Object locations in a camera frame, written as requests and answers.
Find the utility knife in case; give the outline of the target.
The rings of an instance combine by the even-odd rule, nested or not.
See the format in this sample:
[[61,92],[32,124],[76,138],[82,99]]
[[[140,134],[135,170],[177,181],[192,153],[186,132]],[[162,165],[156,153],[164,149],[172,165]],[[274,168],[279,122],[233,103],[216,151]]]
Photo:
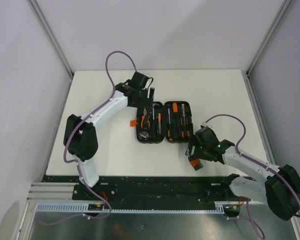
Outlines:
[[162,133],[162,123],[161,123],[161,113],[158,113],[158,134],[161,135]]

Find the claw hammer black handle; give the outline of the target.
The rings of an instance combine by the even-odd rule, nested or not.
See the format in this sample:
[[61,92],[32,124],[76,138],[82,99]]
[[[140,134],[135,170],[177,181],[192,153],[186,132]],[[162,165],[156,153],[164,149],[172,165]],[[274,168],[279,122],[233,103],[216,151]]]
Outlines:
[[152,136],[154,138],[158,138],[159,137],[159,127],[157,126],[159,119],[156,117],[156,110],[158,110],[160,107],[159,104],[154,103],[152,105]]

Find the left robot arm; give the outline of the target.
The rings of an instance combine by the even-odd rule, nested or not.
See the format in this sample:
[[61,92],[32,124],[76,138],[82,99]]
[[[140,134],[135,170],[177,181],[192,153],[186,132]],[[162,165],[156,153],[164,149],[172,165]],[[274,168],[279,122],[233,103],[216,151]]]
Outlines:
[[85,185],[83,194],[88,199],[95,200],[101,193],[97,185],[100,176],[94,160],[99,148],[98,131],[126,107],[146,109],[146,118],[149,118],[155,93],[151,87],[153,80],[153,77],[136,71],[131,79],[115,85],[109,97],[100,105],[82,115],[72,114],[67,118],[63,160],[76,163],[79,179]]

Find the orange handled pliers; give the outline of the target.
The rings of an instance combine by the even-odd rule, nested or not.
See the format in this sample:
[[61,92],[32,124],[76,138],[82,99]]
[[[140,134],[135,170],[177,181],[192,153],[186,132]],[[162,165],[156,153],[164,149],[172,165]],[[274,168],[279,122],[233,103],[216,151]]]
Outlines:
[[143,115],[141,117],[141,129],[142,130],[148,130],[150,128],[150,117],[151,115],[147,112],[147,109],[143,109]]

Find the chrome extension bar in case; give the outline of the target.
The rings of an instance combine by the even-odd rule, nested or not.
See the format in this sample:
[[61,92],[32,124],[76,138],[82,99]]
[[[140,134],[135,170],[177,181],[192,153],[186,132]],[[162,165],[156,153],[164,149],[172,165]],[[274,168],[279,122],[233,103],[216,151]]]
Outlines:
[[168,111],[168,124],[171,124],[171,114],[170,114],[170,108],[167,109]]

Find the orange screwdriver in case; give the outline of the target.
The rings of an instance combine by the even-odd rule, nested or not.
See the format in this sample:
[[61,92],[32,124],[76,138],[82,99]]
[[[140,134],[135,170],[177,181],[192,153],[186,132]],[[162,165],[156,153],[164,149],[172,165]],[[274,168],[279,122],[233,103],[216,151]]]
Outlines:
[[169,141],[174,140],[172,131],[170,129],[167,131],[167,138],[168,138]]

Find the small precision screwdriver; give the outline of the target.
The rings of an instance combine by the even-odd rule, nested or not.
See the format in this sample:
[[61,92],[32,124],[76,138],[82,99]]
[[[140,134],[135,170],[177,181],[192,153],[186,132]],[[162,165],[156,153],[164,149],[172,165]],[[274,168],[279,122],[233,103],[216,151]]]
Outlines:
[[185,128],[186,128],[187,137],[190,137],[191,136],[190,124],[189,124],[189,120],[187,117],[185,118]]

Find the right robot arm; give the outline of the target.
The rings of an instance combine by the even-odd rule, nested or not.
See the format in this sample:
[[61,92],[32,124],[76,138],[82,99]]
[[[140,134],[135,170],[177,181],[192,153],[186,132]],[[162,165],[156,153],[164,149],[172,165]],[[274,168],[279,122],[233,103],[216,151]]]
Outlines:
[[300,176],[290,165],[283,167],[253,158],[229,140],[219,141],[214,131],[203,126],[188,141],[186,155],[194,168],[202,168],[201,160],[219,162],[245,173],[244,178],[231,174],[223,181],[221,196],[232,201],[241,196],[268,205],[282,220],[290,220],[300,212]]

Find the black plastic tool case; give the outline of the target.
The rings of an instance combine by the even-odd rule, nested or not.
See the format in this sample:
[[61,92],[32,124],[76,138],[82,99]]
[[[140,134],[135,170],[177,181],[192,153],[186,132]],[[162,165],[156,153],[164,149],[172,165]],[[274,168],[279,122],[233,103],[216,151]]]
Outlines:
[[[174,118],[173,113],[173,103],[177,103],[178,106],[178,119]],[[161,134],[159,137],[153,137],[152,134],[152,107],[150,109],[150,127],[148,130],[141,129],[141,119],[143,116],[143,108],[138,108],[136,111],[136,118],[130,121],[130,126],[135,128],[136,139],[142,144],[159,144],[163,140],[167,140],[169,143],[187,143],[192,135],[194,134],[194,126],[192,121],[192,110],[191,106],[187,101],[176,100],[176,101],[167,101],[161,103],[160,101],[155,101],[153,104],[159,104],[158,110],[155,111],[156,117],[158,118],[158,113],[161,113]],[[186,126],[183,123],[182,115],[182,104],[185,105],[185,118],[188,118],[190,125],[190,137],[187,137]],[[168,121],[168,108],[170,108],[170,121]],[[168,140],[168,130],[171,130],[173,134],[173,141]],[[138,138],[139,132],[148,132],[149,138],[147,140],[140,140]]]

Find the orange handled screwdriver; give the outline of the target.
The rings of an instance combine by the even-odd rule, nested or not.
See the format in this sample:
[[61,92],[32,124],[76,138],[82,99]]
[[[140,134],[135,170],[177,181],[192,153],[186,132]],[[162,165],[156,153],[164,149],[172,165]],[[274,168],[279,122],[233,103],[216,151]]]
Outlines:
[[176,102],[172,103],[172,110],[173,110],[173,116],[177,120],[179,117],[179,113],[178,113],[178,104]]

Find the left aluminium frame post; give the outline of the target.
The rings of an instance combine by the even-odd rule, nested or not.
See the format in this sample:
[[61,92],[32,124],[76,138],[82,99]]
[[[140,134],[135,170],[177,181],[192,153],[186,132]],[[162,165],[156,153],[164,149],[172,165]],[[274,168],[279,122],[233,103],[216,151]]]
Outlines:
[[27,0],[32,12],[34,13],[39,25],[41,26],[44,34],[46,35],[53,51],[55,52],[57,58],[59,59],[61,65],[63,66],[64,70],[66,71],[67,75],[70,79],[74,77],[74,72],[72,71],[70,64],[57,40],[55,34],[53,33],[50,24],[48,23],[41,7],[39,6],[36,0]]

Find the aluminium frame post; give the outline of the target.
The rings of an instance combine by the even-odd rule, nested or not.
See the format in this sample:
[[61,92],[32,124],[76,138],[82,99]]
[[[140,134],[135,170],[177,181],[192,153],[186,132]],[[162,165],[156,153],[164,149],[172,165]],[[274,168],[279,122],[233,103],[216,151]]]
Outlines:
[[262,59],[264,53],[266,52],[267,48],[269,47],[271,41],[275,37],[276,33],[278,32],[280,26],[282,25],[284,19],[286,18],[294,3],[295,0],[284,0],[282,2],[259,48],[257,49],[257,52],[255,53],[251,63],[249,64],[246,70],[247,76],[250,76],[257,67],[258,63]]
[[70,64],[57,40],[55,34],[53,33],[50,24],[48,23],[41,7],[39,6],[36,0],[27,0],[32,12],[34,13],[39,25],[41,26],[44,34],[46,35],[53,51],[55,52],[57,58],[59,59],[61,65],[63,66],[64,70],[66,71],[67,75],[70,79],[74,77],[74,72],[72,71]]

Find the right aluminium frame post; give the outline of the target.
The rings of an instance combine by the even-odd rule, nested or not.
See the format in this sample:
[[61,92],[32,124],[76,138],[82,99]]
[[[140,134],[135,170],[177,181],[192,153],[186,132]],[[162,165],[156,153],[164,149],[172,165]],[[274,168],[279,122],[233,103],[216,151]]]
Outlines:
[[295,0],[284,0],[282,2],[259,48],[257,49],[257,52],[255,53],[251,63],[249,64],[246,70],[247,76],[250,76],[257,67],[258,63],[262,59],[264,53],[266,52],[267,48],[269,47],[271,41],[275,37],[276,33],[278,32],[280,26],[282,25],[284,19],[286,18],[294,3]]

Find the tape measure in case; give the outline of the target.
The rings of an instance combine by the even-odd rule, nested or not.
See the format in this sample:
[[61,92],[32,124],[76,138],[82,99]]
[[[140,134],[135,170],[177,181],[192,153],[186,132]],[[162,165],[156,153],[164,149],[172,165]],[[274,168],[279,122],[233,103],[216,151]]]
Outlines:
[[142,141],[147,140],[149,137],[150,137],[150,136],[149,136],[149,133],[146,132],[146,131],[141,131],[141,132],[139,132],[139,134],[138,134],[138,138],[139,138],[140,140],[142,140]]

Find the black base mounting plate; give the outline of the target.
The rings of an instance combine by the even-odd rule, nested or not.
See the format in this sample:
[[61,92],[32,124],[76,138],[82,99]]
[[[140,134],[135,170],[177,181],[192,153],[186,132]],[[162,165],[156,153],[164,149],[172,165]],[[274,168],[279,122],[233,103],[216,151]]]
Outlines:
[[77,176],[49,176],[44,183],[73,183],[71,198],[74,201],[96,203],[98,207],[190,207],[212,206],[216,202],[238,202],[224,176],[206,177],[149,177],[102,176],[88,190]]

